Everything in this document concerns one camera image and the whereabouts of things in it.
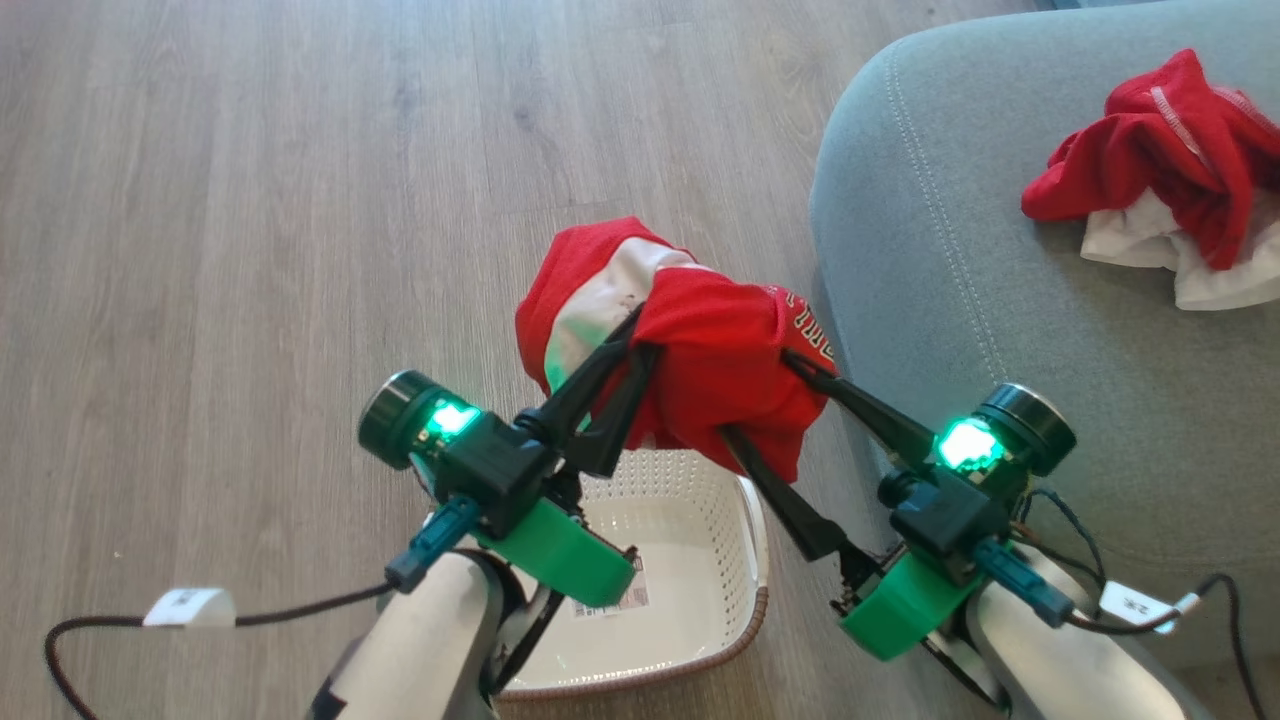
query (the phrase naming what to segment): sofa stitching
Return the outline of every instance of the sofa stitching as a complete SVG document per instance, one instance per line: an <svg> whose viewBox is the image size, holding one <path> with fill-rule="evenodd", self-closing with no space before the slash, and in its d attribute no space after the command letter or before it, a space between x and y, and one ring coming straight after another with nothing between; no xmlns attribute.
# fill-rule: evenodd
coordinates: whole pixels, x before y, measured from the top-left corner
<svg viewBox="0 0 1280 720"><path fill-rule="evenodd" d="M974 340L978 342L978 351L982 352L983 361L987 365L987 374L991 375L992 383L996 383L1000 382L996 370L998 369L1002 377L1007 375L1007 370L1005 369L1004 360L1000 357L1000 352L996 350L995 336L991 328L987 327L986 311L977 297L977 292L969 278L969 268L960 252L959 242L955 240L955 228L951 225L946 209L942 208L933 170L929 168L928 160L924 159L920 138L905 108L901 76L897 65L897 50L900 45L901 41L895 42L888 49L890 72L886 85L888 86L890 108L893 110L893 119L897 123L899 133L902 136L902 143L906 146L911 169L915 170L915 179L929 209L929 219L933 220L933 227L942 240L943 256L946 258L947 268L951 270L951 279L956 284L956 288L960 290L960 299L964 302L965 313L969 315Z"/></svg>

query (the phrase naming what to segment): label sticker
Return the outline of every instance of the label sticker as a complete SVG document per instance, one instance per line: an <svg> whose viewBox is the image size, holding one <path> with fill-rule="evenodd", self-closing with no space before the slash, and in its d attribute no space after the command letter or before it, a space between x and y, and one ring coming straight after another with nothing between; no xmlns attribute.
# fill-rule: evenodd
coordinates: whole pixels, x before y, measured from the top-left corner
<svg viewBox="0 0 1280 720"><path fill-rule="evenodd" d="M1161 602L1115 582L1107 582L1106 588L1102 589L1102 598L1098 600L1098 607L1133 625L1149 623L1174 609L1172 605ZM1174 629L1175 621L1170 620L1165 623L1156 628L1156 632L1169 634Z"/></svg>
<svg viewBox="0 0 1280 720"><path fill-rule="evenodd" d="M223 588L177 588L156 601L142 625L234 628L236 603Z"/></svg>
<svg viewBox="0 0 1280 720"><path fill-rule="evenodd" d="M588 607L575 600L573 619L581 620L585 618L604 618L648 606L649 584L645 580L644 560L637 555L636 559L631 561L631 566L635 568L636 577L631 580L631 585L627 588L627 592L622 594L622 600L618 601L617 605L609 605L607 607Z"/></svg>

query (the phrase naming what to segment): black cable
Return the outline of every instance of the black cable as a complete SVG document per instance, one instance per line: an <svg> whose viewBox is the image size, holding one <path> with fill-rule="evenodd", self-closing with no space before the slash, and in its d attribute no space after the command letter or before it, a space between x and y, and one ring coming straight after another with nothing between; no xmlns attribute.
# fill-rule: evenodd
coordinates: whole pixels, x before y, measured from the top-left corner
<svg viewBox="0 0 1280 720"><path fill-rule="evenodd" d="M67 673L63 671L63 664L58 659L58 638L65 635L72 630L78 630L81 628L141 628L142 616L141 615L87 615L84 618L72 618L70 620L63 620L61 623L54 625L49 634L45 635L45 665L49 666L49 674L54 676L54 684L58 685L58 692L63 693L63 700L67 705L70 705L76 714L84 720L97 720L97 715L88 708L88 705L81 700L79 693L72 687L72 682L67 678Z"/></svg>
<svg viewBox="0 0 1280 720"><path fill-rule="evenodd" d="M1059 497L1056 492L1043 488L1033 489L1027 496L1025 502L1023 502L1021 511L1018 518L1019 521L1023 524L1027 523L1027 516L1032 511L1032 498L1036 497L1037 495L1052 502L1057 507L1057 510L1062 514L1062 516L1066 518L1066 521L1071 524L1071 528L1075 529L1075 534L1080 536L1080 539L1084 541L1084 544L1089 547L1089 555L1093 556L1093 565L1097 569L1096 570L1097 577L1102 579L1102 585L1106 585L1107 570L1106 566L1102 564L1102 552L1098 550L1098 543L1093 539L1093 536L1089 533L1089 530L1084 529L1084 524L1080 523L1079 516L1075 515L1071 507L1068 506L1066 502L1061 497Z"/></svg>
<svg viewBox="0 0 1280 720"><path fill-rule="evenodd" d="M312 602L311 605L302 605L300 607L293 607L291 610L280 610L278 612L262 612L259 615L244 615L243 618L236 619L236 626L253 628L256 625L273 625L275 623L287 623L289 620L297 620L298 618L306 618L308 615L319 615L320 612L325 612L328 610L335 610L346 605L355 605L362 600L370 600L380 594L389 593L394 588L388 582L353 593L347 593L338 597L330 597L329 600L321 600L320 602Z"/></svg>
<svg viewBox="0 0 1280 720"><path fill-rule="evenodd" d="M289 610L280 610L279 612L262 612L260 615L244 615L236 619L237 628L253 628L259 625L270 625L274 623L285 623L288 620L297 620L298 618L306 618L308 615L317 615L326 610L334 610L344 605L352 605L362 600L369 600L383 593L392 592L390 583L383 583L367 589L358 592L332 597L329 600L323 600L320 602L312 602L311 605L302 605ZM63 620L61 623L54 625L49 633L45 635L45 665L49 666L49 674L54 678L54 684L58 685L58 692L61 693L63 700L67 705L79 715L83 720L99 720L97 715L90 710L84 700L81 698L76 688L72 687L70 679L67 678L67 673L63 670L63 662L58 657L58 638L65 635L72 630L79 630L83 628L142 628L143 618L141 615L84 615L82 618L72 618L69 620ZM182 625L157 625L156 629L182 629Z"/></svg>
<svg viewBox="0 0 1280 720"><path fill-rule="evenodd" d="M1084 564L1084 562L1082 562L1082 561L1079 561L1079 560L1076 560L1074 557L1069 557L1066 555L1062 555L1061 552L1053 550L1052 547L1048 547L1046 544L1041 544L1041 543L1030 539L1027 536L1015 536L1015 539L1019 543L1021 543L1021 544L1025 544L1028 547L1033 547L1033 548L1038 550L1044 557L1048 557L1050 560L1052 560L1052 561L1055 561L1055 562L1057 562L1060 565L1066 565L1068 568L1071 568L1074 570L1079 570L1082 574L1084 574L1084 577L1087 577L1091 580L1093 580L1093 584L1097 585L1100 594L1106 588L1106 585L1107 585L1106 578L1103 578L1102 575L1100 575L1097 573L1097 570L1094 570L1093 568L1089 568L1087 564Z"/></svg>
<svg viewBox="0 0 1280 720"><path fill-rule="evenodd" d="M1249 698L1249 707L1253 708L1253 716L1257 720L1267 720L1267 714L1262 708L1262 698L1258 696L1257 683L1253 680L1253 669L1249 666L1249 656L1244 652L1244 637L1242 629L1240 619L1240 588L1235 583L1235 579L1230 575L1222 573L1215 573L1196 588L1196 594L1204 597L1204 593L1213 589L1219 583L1226 585L1226 597L1229 607L1229 623L1231 634L1231 653L1235 655L1235 669L1240 674L1240 684L1244 685L1244 694ZM1140 635L1149 633L1156 628L1169 623L1170 620L1176 620L1183 616L1183 611L1179 609L1172 609L1165 612L1155 620L1149 620L1140 625L1129 626L1116 626L1116 625L1103 625L1101 623L1094 623L1085 618L1079 618L1076 615L1068 616L1066 621L1082 630L1088 630L1091 633L1098 633L1103 635Z"/></svg>

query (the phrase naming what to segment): white plastic basket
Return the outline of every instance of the white plastic basket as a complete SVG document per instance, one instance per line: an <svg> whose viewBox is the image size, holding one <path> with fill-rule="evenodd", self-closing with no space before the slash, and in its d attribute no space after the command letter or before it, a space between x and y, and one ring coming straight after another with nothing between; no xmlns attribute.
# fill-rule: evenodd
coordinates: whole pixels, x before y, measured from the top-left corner
<svg viewBox="0 0 1280 720"><path fill-rule="evenodd" d="M652 684L719 665L755 638L769 550L749 480L696 452L627 452L612 480L584 478L582 509L594 532L640 550L641 569L618 606L566 598L503 700Z"/></svg>

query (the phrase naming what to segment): gray sofa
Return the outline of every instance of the gray sofa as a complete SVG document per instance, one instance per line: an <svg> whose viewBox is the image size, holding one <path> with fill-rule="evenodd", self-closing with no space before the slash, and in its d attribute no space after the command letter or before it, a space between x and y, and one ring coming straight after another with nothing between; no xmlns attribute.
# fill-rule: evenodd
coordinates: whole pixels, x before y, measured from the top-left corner
<svg viewBox="0 0 1280 720"><path fill-rule="evenodd" d="M1276 0L1032 13L902 38L836 108L813 233L852 379L931 427L1001 380L1042 392L1079 436L1047 484L1092 529L1111 577L1172 601L1229 573L1251 653L1272 655L1280 304L1178 310L1171 273L1082 260L1080 224L1038 225L1019 210L1116 85L1188 46L1211 82L1280 118ZM1032 527L1088 557L1048 503ZM1148 647L1172 666L1230 657L1215 594Z"/></svg>

